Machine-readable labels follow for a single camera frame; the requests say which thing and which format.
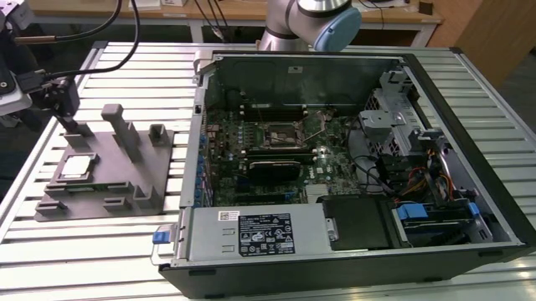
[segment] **floor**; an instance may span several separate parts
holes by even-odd
[[[209,32],[209,28],[204,29],[205,41],[216,43],[217,38]],[[253,43],[260,38],[261,32],[263,28],[237,29],[233,40],[236,43]],[[184,26],[142,26],[141,33],[141,41],[190,42],[189,30]],[[90,40],[55,44],[50,47],[33,46],[39,66],[47,71],[77,69],[93,41],[130,41],[132,34],[129,26],[118,25],[112,26]],[[498,92],[525,120],[527,126],[536,131],[536,55],[525,57]],[[45,125],[49,118],[46,114],[35,112],[35,115],[42,125]],[[14,129],[6,129],[0,126],[0,201],[37,139],[38,131],[30,131],[22,125],[18,125]]]

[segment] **label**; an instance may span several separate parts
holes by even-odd
[[[185,14],[162,14],[164,17],[185,18]]]
[[[237,221],[240,211],[219,211],[217,220],[219,221]]]
[[[289,213],[241,215],[237,224],[243,257],[295,253]]]

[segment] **white sticker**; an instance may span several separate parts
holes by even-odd
[[[162,14],[164,17],[185,18],[185,14]]]
[[[219,211],[217,220],[219,221],[237,221],[240,211]]]
[[[301,72],[303,72],[301,66],[289,66],[288,67],[288,73],[301,73]]]

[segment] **blue latch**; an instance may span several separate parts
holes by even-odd
[[[204,146],[207,144],[207,137],[204,135],[200,135],[199,143],[201,146]]]
[[[400,220],[407,218],[427,218],[426,209],[422,204],[403,204],[395,208],[395,212]]]
[[[165,243],[170,243],[169,237],[170,237],[169,231],[158,231],[152,233],[152,244],[162,245]]]
[[[470,214],[473,215],[473,217],[479,215],[479,210],[478,210],[477,204],[469,203],[469,211],[470,211]]]

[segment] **power cable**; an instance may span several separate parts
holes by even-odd
[[[213,34],[216,35],[216,37],[221,40],[221,42],[225,42],[225,37],[223,36],[223,33],[221,33],[220,29],[219,29],[219,22],[217,22],[216,15],[213,14],[212,4],[209,3],[209,0],[208,0],[208,5],[209,5],[209,9],[212,10],[212,14],[213,14],[213,18],[215,18],[216,26],[217,26],[217,27],[215,27],[215,26],[212,25],[212,22],[209,22],[209,19],[208,19],[207,15],[205,15],[205,13],[204,13],[204,11],[203,11],[203,8],[200,8],[200,5],[199,5],[197,0],[193,0],[193,2],[195,2],[195,5],[196,5],[196,7],[197,7],[197,9],[199,9],[200,14],[203,15],[204,20],[207,21],[207,24],[208,24],[208,26],[209,26],[209,29],[212,30],[212,33],[213,33]]]
[[[394,8],[394,6],[378,6],[374,2],[371,2],[371,5],[374,5],[374,6],[367,6],[367,5],[362,2],[362,0],[359,0],[359,3],[360,3],[360,5],[363,5],[363,7],[366,7],[366,8],[376,8],[376,9],[379,10],[379,15],[380,15],[380,18],[382,18],[382,30],[383,30],[383,28],[384,28],[383,9],[386,9],[386,8]]]
[[[216,5],[216,7],[217,7],[217,11],[219,11],[219,14],[220,14],[220,18],[223,19],[223,23],[225,24],[225,29],[227,29],[227,34],[228,34],[228,40],[229,40],[229,42],[232,43],[232,41],[233,41],[233,34],[232,34],[232,31],[231,31],[231,27],[228,27],[225,15],[223,14],[223,11],[220,10],[220,7],[219,7],[219,0],[213,0],[213,3],[215,3],[215,5]]]
[[[122,0],[117,0],[116,5],[114,5],[114,10],[108,18],[108,20],[96,28],[92,30],[86,31],[85,33],[77,33],[72,34],[69,36],[25,36],[25,37],[17,37],[14,38],[14,42],[19,45],[26,45],[26,44],[50,44],[50,43],[58,43],[58,42],[69,42],[69,41],[76,41],[80,39],[84,39],[94,34],[97,34],[100,31],[108,28],[110,23],[113,23],[114,19],[118,16],[120,8],[121,8]]]
[[[124,66],[124,64],[129,61],[129,59],[133,56],[133,53],[136,52],[137,45],[140,44],[140,13],[137,12],[136,0],[129,0],[129,1],[130,1],[130,4],[132,4],[132,10],[133,10],[133,20],[134,20],[134,23],[136,23],[136,26],[134,26],[136,33],[134,33],[134,38],[133,38],[132,49],[128,52],[128,55],[121,60],[121,62],[118,62],[118,64],[116,64],[116,66],[109,67],[109,68],[88,69],[88,70],[72,70],[72,71],[55,72],[55,73],[47,74],[45,76],[46,80],[53,80],[53,79],[60,78],[60,77],[68,77],[68,76],[74,76],[74,75],[112,72],[112,71],[118,70]]]
[[[219,20],[217,20],[216,13],[213,12],[212,2],[211,2],[211,0],[207,0],[207,2],[208,2],[209,11],[212,12],[213,21],[216,22],[217,30],[219,30],[220,32],[223,32],[223,31],[220,30]]]

